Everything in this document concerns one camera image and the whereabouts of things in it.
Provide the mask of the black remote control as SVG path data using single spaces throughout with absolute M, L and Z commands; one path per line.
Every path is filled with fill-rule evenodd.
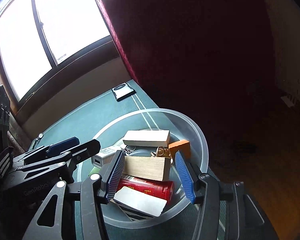
M 136 93 L 128 83 L 124 82 L 111 89 L 116 101 L 122 101 L 123 99 Z

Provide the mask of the long light wooden block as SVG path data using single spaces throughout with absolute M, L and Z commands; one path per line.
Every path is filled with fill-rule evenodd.
M 125 156 L 123 174 L 142 179 L 168 181 L 170 166 L 169 158 Z

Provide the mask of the red cylindrical can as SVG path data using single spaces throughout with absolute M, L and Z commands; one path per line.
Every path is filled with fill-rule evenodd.
M 119 181 L 117 191 L 123 187 L 148 194 L 153 197 L 166 200 L 168 203 L 171 201 L 174 193 L 173 181 L 156 181 L 149 179 L 137 178 L 134 176 L 123 175 Z

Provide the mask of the red curtain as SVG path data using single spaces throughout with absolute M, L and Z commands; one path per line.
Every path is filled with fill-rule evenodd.
M 275 88 L 264 0 L 97 0 L 131 77 L 191 117 L 241 114 Z

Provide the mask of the white rectangular block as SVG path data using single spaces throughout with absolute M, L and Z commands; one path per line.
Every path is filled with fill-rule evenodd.
M 170 142 L 169 130 L 127 131 L 122 138 L 127 146 L 167 147 Z

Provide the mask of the white usb wall charger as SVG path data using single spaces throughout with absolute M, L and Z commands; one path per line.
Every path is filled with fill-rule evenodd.
M 110 163 L 114 154 L 120 150 L 121 147 L 115 145 L 100 149 L 98 154 L 91 157 L 91 163 L 93 166 L 101 168 L 104 164 Z

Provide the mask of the zebra striped triangular prism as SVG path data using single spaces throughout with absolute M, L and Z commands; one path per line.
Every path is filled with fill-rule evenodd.
M 140 217 L 160 217 L 167 200 L 124 186 L 115 193 L 113 201 Z

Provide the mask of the gold metal ring puzzle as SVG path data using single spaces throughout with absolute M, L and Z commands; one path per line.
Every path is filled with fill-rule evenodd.
M 152 157 L 163 157 L 170 159 L 170 164 L 173 164 L 173 157 L 168 148 L 165 148 L 163 146 L 159 146 L 155 152 L 151 152 Z

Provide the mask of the wooden framed window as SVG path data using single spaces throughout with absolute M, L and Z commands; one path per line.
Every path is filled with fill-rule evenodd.
M 19 123 L 118 55 L 96 0 L 9 0 L 0 12 L 0 85 Z

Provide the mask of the clear plastic bowl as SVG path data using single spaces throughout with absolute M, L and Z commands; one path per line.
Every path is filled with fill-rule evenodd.
M 182 139 L 190 142 L 191 162 L 203 172 L 208 169 L 209 151 L 201 129 L 193 120 L 179 112 L 150 108 L 120 115 L 88 113 L 79 116 L 76 120 L 75 136 L 80 142 L 95 138 L 102 148 L 122 145 L 122 138 L 129 130 L 169 130 L 172 142 Z M 187 211 L 195 210 L 196 207 L 185 197 L 175 167 L 170 169 L 170 180 L 174 181 L 174 195 L 160 217 L 132 221 L 115 203 L 110 203 L 102 207 L 105 222 L 125 229 L 149 228 L 173 217 L 183 216 Z

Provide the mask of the green and white tile block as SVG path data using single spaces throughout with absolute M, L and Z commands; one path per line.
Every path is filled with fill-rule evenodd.
M 89 172 L 88 176 L 91 176 L 93 174 L 98 174 L 100 172 L 100 168 L 99 167 L 96 167 L 94 166 L 91 171 Z

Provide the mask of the teal table cloth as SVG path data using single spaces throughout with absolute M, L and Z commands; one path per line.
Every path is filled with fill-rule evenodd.
M 191 146 L 191 161 L 203 172 L 210 172 L 209 150 L 204 130 L 194 120 L 170 109 L 158 107 L 134 82 L 129 85 L 135 94 L 117 101 L 112 91 L 91 99 L 70 113 L 61 115 L 61 105 L 45 107 L 30 119 L 30 136 L 39 138 L 40 145 L 51 145 L 77 137 L 80 142 L 97 139 L 106 148 L 122 146 L 128 130 L 168 129 L 171 140 L 186 139 Z M 185 197 L 179 176 L 170 169 L 174 181 L 174 196 L 161 216 L 144 220 L 130 220 L 115 204 L 102 207 L 110 239 L 191 239 L 198 215 L 198 206 Z

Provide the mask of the orange wooden block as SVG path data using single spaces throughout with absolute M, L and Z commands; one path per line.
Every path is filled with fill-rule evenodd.
M 179 140 L 168 145 L 168 149 L 171 153 L 172 159 L 175 159 L 175 154 L 180 151 L 186 159 L 191 157 L 191 147 L 188 140 Z

